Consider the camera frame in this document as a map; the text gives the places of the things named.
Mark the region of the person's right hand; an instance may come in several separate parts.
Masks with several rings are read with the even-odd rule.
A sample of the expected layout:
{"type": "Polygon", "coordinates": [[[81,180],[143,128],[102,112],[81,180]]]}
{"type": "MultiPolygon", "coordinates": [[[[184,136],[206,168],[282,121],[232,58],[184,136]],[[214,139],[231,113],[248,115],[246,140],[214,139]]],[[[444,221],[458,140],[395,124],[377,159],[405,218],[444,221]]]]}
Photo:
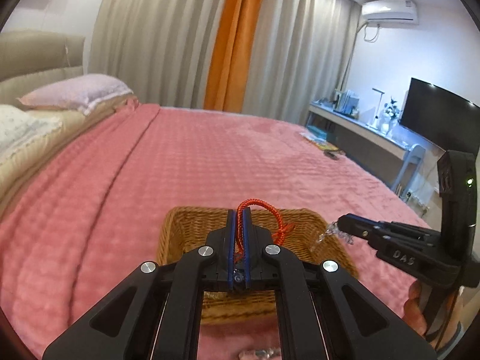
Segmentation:
{"type": "Polygon", "coordinates": [[[420,336],[424,336],[427,323],[419,307],[422,284],[415,281],[408,289],[408,299],[403,305],[402,320],[420,336]]]}

